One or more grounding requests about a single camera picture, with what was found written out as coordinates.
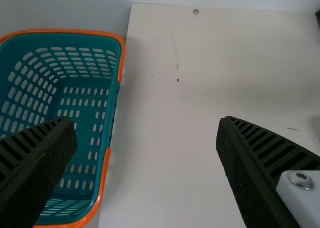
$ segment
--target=black mark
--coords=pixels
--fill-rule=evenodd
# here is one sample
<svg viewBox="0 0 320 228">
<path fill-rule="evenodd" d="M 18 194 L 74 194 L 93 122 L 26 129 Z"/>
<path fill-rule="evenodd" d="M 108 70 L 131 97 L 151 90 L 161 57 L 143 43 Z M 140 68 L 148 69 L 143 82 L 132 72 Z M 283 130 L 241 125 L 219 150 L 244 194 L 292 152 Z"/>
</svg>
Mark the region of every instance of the black mark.
<svg viewBox="0 0 320 228">
<path fill-rule="evenodd" d="M 292 129 L 292 130 L 295 130 L 295 131 L 299 131 L 298 129 L 294 129 L 294 128 L 287 128 L 287 129 Z"/>
<path fill-rule="evenodd" d="M 174 53 L 175 53 L 175 58 L 176 58 L 176 70 L 178 70 L 178 68 L 179 68 L 179 61 L 178 61 L 178 54 L 177 54 L 176 42 L 175 42 L 175 39 L 174 39 L 172 33 L 170 33 L 170 37 L 171 37 L 171 39 L 172 39 L 173 47 L 174 47 Z"/>
</svg>

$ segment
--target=teal basket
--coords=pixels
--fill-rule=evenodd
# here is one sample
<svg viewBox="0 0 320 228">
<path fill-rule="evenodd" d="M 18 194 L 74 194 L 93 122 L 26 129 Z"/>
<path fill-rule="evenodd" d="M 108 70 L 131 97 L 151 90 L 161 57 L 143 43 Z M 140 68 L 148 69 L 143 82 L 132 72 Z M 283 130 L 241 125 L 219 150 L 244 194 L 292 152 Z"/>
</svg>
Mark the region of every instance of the teal basket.
<svg viewBox="0 0 320 228">
<path fill-rule="evenodd" d="M 60 116 L 74 122 L 77 151 L 36 224 L 85 217 L 98 196 L 104 158 L 109 158 L 104 154 L 111 141 L 124 44 L 110 33 L 72 32 L 19 32 L 0 44 L 1 138 Z"/>
</svg>

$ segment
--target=white board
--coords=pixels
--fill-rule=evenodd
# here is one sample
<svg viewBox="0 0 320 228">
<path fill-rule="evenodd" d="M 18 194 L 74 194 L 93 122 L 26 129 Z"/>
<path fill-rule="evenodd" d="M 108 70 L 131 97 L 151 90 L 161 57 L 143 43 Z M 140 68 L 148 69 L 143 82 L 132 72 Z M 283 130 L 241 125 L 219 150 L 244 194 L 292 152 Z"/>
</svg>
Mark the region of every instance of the white board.
<svg viewBox="0 0 320 228">
<path fill-rule="evenodd" d="M 134 4 L 99 227 L 245 227 L 216 152 L 232 115 L 320 154 L 304 13 Z"/>
</svg>

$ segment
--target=metal screw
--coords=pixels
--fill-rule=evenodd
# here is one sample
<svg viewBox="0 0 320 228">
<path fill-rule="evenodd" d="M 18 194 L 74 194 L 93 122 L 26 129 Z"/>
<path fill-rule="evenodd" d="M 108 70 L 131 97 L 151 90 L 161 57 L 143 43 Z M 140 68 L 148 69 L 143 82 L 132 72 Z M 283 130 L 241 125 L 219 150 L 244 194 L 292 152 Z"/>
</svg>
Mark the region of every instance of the metal screw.
<svg viewBox="0 0 320 228">
<path fill-rule="evenodd" d="M 301 189 L 313 189 L 314 183 L 310 176 L 300 171 L 291 171 L 288 173 L 289 181 Z"/>
</svg>

